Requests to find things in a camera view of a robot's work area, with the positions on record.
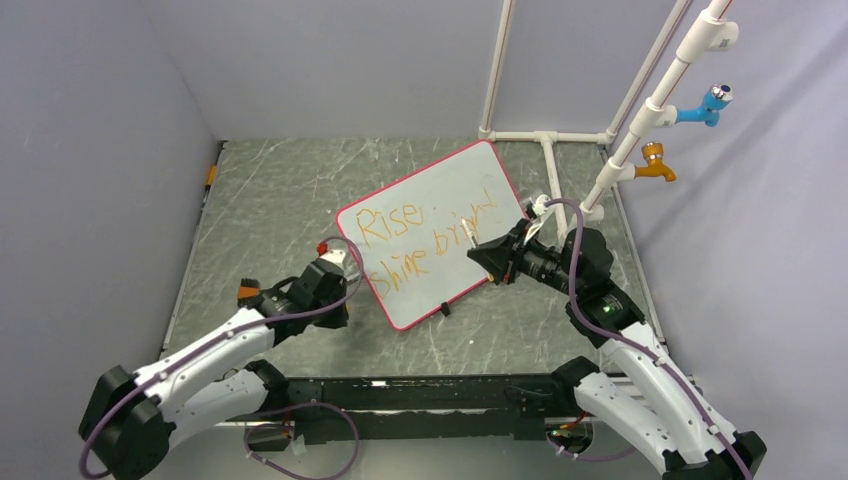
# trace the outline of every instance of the black metal base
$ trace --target black metal base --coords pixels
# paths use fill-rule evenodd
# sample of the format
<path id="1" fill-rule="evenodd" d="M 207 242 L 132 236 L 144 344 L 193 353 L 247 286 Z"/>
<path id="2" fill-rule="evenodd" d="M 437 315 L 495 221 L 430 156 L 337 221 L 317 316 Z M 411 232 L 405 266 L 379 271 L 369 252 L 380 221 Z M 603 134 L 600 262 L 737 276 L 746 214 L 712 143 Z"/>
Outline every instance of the black metal base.
<path id="1" fill-rule="evenodd" d="M 580 414 L 579 409 L 554 400 L 554 383 L 543 374 L 294 378 L 289 382 L 292 403 L 315 400 L 336 405 L 356 422 L 360 438 L 370 440 L 477 436 L 544 440 L 546 417 Z M 262 418 L 260 414 L 238 420 Z M 304 434 L 307 444 L 353 438 L 348 424 L 324 409 L 299 410 L 291 419 L 295 434 Z M 284 449 L 288 441 L 282 436 L 278 440 L 257 435 L 251 445 L 257 451 Z"/>

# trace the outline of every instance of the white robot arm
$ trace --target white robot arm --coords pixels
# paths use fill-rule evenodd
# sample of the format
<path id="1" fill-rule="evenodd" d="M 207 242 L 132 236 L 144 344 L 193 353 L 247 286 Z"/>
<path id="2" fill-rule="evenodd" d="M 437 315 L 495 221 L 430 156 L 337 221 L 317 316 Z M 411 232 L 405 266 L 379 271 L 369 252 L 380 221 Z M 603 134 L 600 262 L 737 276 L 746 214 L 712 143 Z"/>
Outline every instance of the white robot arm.
<path id="1" fill-rule="evenodd" d="M 325 251 L 300 277 L 240 299 L 220 327 L 173 355 L 128 373 L 117 366 L 97 382 L 79 427 L 86 441 L 80 470 L 93 450 L 116 480 L 137 480 L 197 432 L 240 415 L 289 405 L 287 380 L 263 360 L 243 365 L 306 327 L 347 325 L 346 254 Z"/>
<path id="2" fill-rule="evenodd" d="M 506 235 L 483 244 L 466 232 L 473 246 L 468 257 L 495 283 L 511 284 L 524 274 L 568 294 L 571 323 L 633 381 L 651 410 L 620 391 L 584 357 L 553 373 L 558 401 L 609 424 L 664 480 L 752 478 L 765 444 L 755 432 L 737 432 L 685 380 L 642 312 L 610 279 L 613 256 L 601 232 L 583 229 L 579 221 L 561 250 L 535 238 L 547 208 L 569 202 L 579 210 L 576 202 L 543 196 L 528 205 L 530 219 L 520 219 Z"/>

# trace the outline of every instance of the white pvc pipe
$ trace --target white pvc pipe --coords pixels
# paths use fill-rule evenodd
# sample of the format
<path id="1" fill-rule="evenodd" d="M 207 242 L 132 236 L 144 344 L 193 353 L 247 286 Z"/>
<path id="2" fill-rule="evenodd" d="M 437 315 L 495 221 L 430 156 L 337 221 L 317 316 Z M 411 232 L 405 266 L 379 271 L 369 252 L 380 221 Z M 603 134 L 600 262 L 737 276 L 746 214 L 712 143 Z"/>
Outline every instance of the white pvc pipe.
<path id="1" fill-rule="evenodd" d="M 636 148 L 639 140 L 662 117 L 668 97 L 671 96 L 674 88 L 683 78 L 683 74 L 686 73 L 689 65 L 695 63 L 701 54 L 711 47 L 713 40 L 725 25 L 722 18 L 731 3 L 733 3 L 733 0 L 712 0 L 709 6 L 698 15 L 689 31 L 686 32 L 686 36 L 680 42 L 680 46 L 677 47 L 671 66 L 663 75 L 654 93 L 645 100 L 642 108 L 630 122 L 627 136 L 624 137 L 621 145 L 618 146 L 613 156 L 607 160 L 607 163 L 601 169 L 601 173 L 598 174 L 589 195 L 580 203 L 580 209 L 584 216 L 589 219 L 597 219 L 597 216 L 593 215 L 593 209 L 598 204 L 604 191 L 615 183 L 613 173 L 622 170 L 622 165 Z"/>
<path id="2" fill-rule="evenodd" d="M 624 119 L 636 103 L 636 97 L 639 93 L 641 93 L 642 88 L 645 87 L 648 77 L 650 77 L 651 73 L 653 73 L 654 67 L 656 67 L 660 56 L 665 51 L 665 47 L 668 45 L 669 40 L 671 40 L 672 35 L 674 35 L 674 32 L 677 30 L 677 26 L 680 25 L 680 21 L 683 20 L 683 15 L 686 14 L 691 3 L 692 0 L 677 0 L 671 8 L 671 12 L 669 12 L 668 17 L 665 19 L 665 23 L 660 29 L 660 33 L 657 35 L 656 40 L 654 40 L 654 44 L 651 46 L 651 50 L 648 51 L 648 56 L 645 57 L 645 61 L 642 62 L 642 67 L 639 68 L 639 73 L 636 74 L 636 78 L 634 78 L 633 83 L 630 84 L 630 89 L 627 91 L 627 95 L 624 96 L 621 106 L 618 107 L 618 111 L 615 112 L 615 117 L 613 117 L 609 128 L 607 128 L 606 133 L 608 137 L 614 138 L 618 135 L 618 130 L 624 123 Z"/>
<path id="3" fill-rule="evenodd" d="M 558 142 L 590 142 L 607 145 L 612 140 L 606 133 L 557 133 Z"/>
<path id="4" fill-rule="evenodd" d="M 501 22 L 498 25 L 498 37 L 495 40 L 495 56 L 492 59 L 492 69 L 489 72 L 489 86 L 486 90 L 486 101 L 483 105 L 483 120 L 480 123 L 480 132 L 488 133 L 492 129 L 492 114 L 495 110 L 495 97 L 498 95 L 498 83 L 501 80 L 504 58 L 506 57 L 506 41 L 509 35 L 509 26 L 512 23 L 512 14 L 515 10 L 513 0 L 504 0 L 501 10 Z"/>
<path id="5" fill-rule="evenodd" d="M 606 145 L 608 138 L 605 133 L 559 133 L 559 132 L 496 132 L 491 130 L 480 134 L 491 142 L 538 142 L 542 134 L 548 134 L 554 142 L 586 142 Z"/>
<path id="6" fill-rule="evenodd" d="M 556 171 L 556 158 L 554 158 L 554 139 L 550 136 L 543 136 L 539 143 L 542 144 L 542 150 L 545 152 L 545 167 L 548 169 L 548 182 L 551 185 L 551 198 L 561 198 L 562 190 L 559 186 L 559 175 Z M 554 205 L 554 216 L 557 221 L 557 239 L 560 243 L 565 241 L 565 236 L 568 233 L 568 224 L 565 220 L 565 209 L 562 205 Z"/>

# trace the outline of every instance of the gray wall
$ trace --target gray wall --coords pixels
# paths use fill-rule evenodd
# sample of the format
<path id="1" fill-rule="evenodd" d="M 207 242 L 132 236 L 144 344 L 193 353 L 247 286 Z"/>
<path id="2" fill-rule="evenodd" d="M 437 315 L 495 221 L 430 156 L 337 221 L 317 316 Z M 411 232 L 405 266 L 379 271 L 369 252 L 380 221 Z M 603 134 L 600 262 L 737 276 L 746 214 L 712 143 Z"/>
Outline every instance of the gray wall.
<path id="1" fill-rule="evenodd" d="M 761 477 L 848 478 L 848 4 L 749 0 L 728 18 L 739 43 L 690 68 L 671 103 L 714 81 L 736 100 L 714 129 L 651 133 L 678 180 L 627 184 L 628 216 L 672 353 L 763 436 Z"/>
<path id="2" fill-rule="evenodd" d="M 136 0 L 0 11 L 0 465 L 78 478 L 97 377 L 158 353 L 215 142 Z"/>
<path id="3" fill-rule="evenodd" d="M 492 127 L 606 130 L 673 5 L 516 0 Z"/>
<path id="4" fill-rule="evenodd" d="M 222 138 L 474 135 L 502 0 L 142 0 Z M 600 132 L 674 0 L 517 0 L 494 126 Z"/>

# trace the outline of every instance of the gray marble tabletop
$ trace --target gray marble tabletop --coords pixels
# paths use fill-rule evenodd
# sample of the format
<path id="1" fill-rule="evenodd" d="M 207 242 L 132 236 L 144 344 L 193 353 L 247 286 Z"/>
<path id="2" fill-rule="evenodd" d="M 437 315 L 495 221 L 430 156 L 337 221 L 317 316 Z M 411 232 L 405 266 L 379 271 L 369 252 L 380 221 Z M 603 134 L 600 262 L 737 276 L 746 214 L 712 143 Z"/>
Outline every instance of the gray marble tabletop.
<path id="1" fill-rule="evenodd" d="M 162 355 L 200 338 L 236 311 L 242 277 L 264 286 L 299 275 L 315 245 L 338 234 L 336 211 L 380 187 L 475 141 L 431 139 L 240 140 L 225 145 L 206 205 L 172 336 Z M 549 192 L 542 149 L 535 143 L 495 145 L 520 195 Z M 598 147 L 557 144 L 563 194 L 583 198 L 600 171 Z M 611 194 L 599 228 L 615 256 L 613 278 L 647 314 L 644 286 Z M 556 238 L 553 221 L 541 240 Z M 350 301 L 350 324 L 310 327 L 262 355 L 289 377 L 547 373 L 584 355 L 591 344 L 571 326 L 566 296 L 529 278 L 486 284 L 405 332 L 392 329 L 374 293 Z"/>

